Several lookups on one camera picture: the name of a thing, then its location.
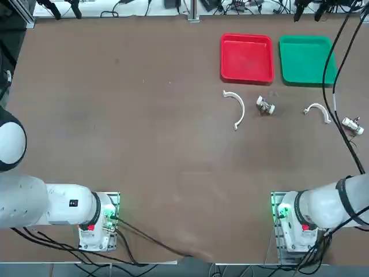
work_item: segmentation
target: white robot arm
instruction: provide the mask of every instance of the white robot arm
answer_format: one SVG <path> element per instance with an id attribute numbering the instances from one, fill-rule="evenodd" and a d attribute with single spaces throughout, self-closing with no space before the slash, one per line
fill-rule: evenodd
<path id="1" fill-rule="evenodd" d="M 119 193 L 91 192 L 75 184 L 45 184 L 42 180 L 5 173 L 25 155 L 22 124 L 0 107 L 0 229 L 34 225 L 78 225 L 83 250 L 116 249 L 115 227 Z"/>
<path id="2" fill-rule="evenodd" d="M 346 177 L 338 182 L 302 192 L 288 192 L 277 209 L 289 252 L 307 252 L 317 241 L 318 229 L 369 224 L 369 211 L 355 213 L 369 205 L 369 175 Z"/>

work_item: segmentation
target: small white object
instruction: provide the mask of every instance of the small white object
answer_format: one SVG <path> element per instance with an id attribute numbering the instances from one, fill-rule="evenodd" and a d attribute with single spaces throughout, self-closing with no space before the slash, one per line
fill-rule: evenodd
<path id="1" fill-rule="evenodd" d="M 242 109 L 241 118 L 240 118 L 240 120 L 238 120 L 234 124 L 234 129 L 235 129 L 235 131 L 237 131 L 238 125 L 240 125 L 240 123 L 241 123 L 241 121 L 243 120 L 243 117 L 244 117 L 244 104 L 243 104 L 242 98 L 234 92 L 226 92 L 226 91 L 223 91 L 223 96 L 224 97 L 232 97 L 232 98 L 236 99 L 241 105 L 241 109 Z"/>
<path id="2" fill-rule="evenodd" d="M 362 134 L 364 133 L 364 128 L 360 127 L 359 124 L 357 124 L 359 118 L 356 118 L 354 120 L 349 119 L 348 117 L 345 117 L 342 120 L 342 125 L 344 125 L 346 128 L 353 131 L 355 134 Z"/>
<path id="3" fill-rule="evenodd" d="M 260 109 L 263 113 L 268 113 L 270 115 L 273 114 L 274 109 L 276 108 L 275 105 L 269 104 L 265 99 L 259 96 L 258 100 L 256 101 L 256 106 Z"/>
<path id="4" fill-rule="evenodd" d="M 304 109 L 304 114 L 308 114 L 308 112 L 310 111 L 311 108 L 318 108 L 322 111 L 323 116 L 324 116 L 324 122 L 326 124 L 330 124 L 330 119 L 329 119 L 329 114 L 327 112 L 327 110 L 324 108 L 324 106 L 320 105 L 319 103 L 313 103 L 310 106 L 308 106 L 307 108 Z"/>

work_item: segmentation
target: white curved object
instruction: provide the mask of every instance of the white curved object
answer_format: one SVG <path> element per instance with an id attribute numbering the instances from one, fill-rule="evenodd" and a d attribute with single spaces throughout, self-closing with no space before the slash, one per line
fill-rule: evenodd
<path id="1" fill-rule="evenodd" d="M 304 114 L 307 114 L 310 111 L 310 108 L 318 108 L 322 111 L 324 115 L 324 122 L 327 124 L 330 124 L 329 114 L 327 110 L 324 108 L 324 106 L 320 105 L 319 103 L 314 103 L 308 106 L 306 109 L 304 109 Z"/>
<path id="2" fill-rule="evenodd" d="M 240 125 L 240 123 L 241 123 L 241 121 L 243 120 L 243 117 L 244 117 L 244 104 L 243 104 L 243 101 L 242 101 L 241 97 L 238 94 L 234 93 L 234 92 L 225 92 L 225 91 L 223 91 L 223 96 L 224 97 L 232 97 L 232 98 L 236 99 L 241 105 L 241 109 L 242 109 L 241 118 L 240 118 L 240 120 L 238 120 L 234 124 L 234 129 L 235 129 L 235 131 L 237 131 L 238 125 Z"/>

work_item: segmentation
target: brown table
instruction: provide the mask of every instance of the brown table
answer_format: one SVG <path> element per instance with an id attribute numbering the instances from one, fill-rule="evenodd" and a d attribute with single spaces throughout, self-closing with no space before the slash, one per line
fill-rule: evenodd
<path id="1" fill-rule="evenodd" d="M 316 23 L 303 16 L 122 18 L 40 21 L 19 57 L 9 111 L 24 124 L 28 152 L 18 167 L 46 182 L 120 191 L 122 216 L 173 248 L 207 261 L 263 263 L 272 228 L 270 192 L 314 188 L 357 174 L 336 127 L 325 125 L 319 88 L 281 81 L 281 35 L 335 37 L 342 17 Z M 350 20 L 336 49 L 341 61 L 358 23 Z M 261 33 L 273 40 L 271 86 L 226 84 L 220 78 L 220 36 Z M 342 72 L 342 117 L 369 122 L 364 26 Z M 237 132 L 240 94 L 246 114 Z M 276 105 L 260 117 L 259 95 Z M 354 139 L 368 165 L 368 134 Z M 2 261 L 73 261 L 68 253 L 33 245 L 2 230 Z M 73 243 L 70 226 L 47 234 Z M 140 261 L 178 257 L 128 235 Z M 274 239 L 268 263 L 276 263 Z M 369 237 L 357 230 L 335 235 L 327 263 L 369 265 Z M 127 260 L 124 248 L 112 253 Z"/>

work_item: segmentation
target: floor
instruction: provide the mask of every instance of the floor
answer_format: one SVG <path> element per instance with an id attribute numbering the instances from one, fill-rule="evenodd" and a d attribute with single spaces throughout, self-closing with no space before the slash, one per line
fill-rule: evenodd
<path id="1" fill-rule="evenodd" d="M 8 19 L 6 22 L 1 23 L 2 29 L 6 28 L 22 28 L 22 22 L 20 18 L 14 16 Z M 21 43 L 24 37 L 24 32 L 2 32 L 0 31 L 2 40 L 5 42 L 9 48 L 12 55 L 17 58 Z M 82 266 L 85 270 L 91 272 L 95 269 L 94 266 L 84 265 Z M 203 277 L 212 276 L 214 267 L 212 271 L 209 272 L 209 263 L 204 263 L 197 259 L 186 258 L 181 260 L 178 265 L 158 265 L 153 271 L 146 274 L 147 277 L 150 276 L 192 276 L 192 277 Z M 145 269 L 140 268 L 130 268 L 124 266 L 131 273 L 138 275 Z M 226 272 L 223 276 L 241 276 L 242 272 L 245 270 L 246 266 L 232 265 L 227 267 Z M 243 276 L 246 277 L 263 277 L 268 276 L 271 273 L 269 269 L 262 269 L 257 266 L 252 267 L 253 271 L 248 270 Z M 87 276 L 88 274 L 82 272 L 73 264 L 0 264 L 0 273 L 2 277 L 12 277 L 12 276 L 38 276 L 38 277 L 63 277 L 63 276 Z M 323 266 L 315 276 L 330 277 L 330 276 L 367 276 L 367 267 L 334 267 L 334 266 Z M 276 272 L 274 276 L 292 276 L 291 272 Z M 113 268 L 110 272 L 109 267 L 102 268 L 95 273 L 95 276 L 128 276 L 126 273 L 122 272 L 117 268 Z"/>

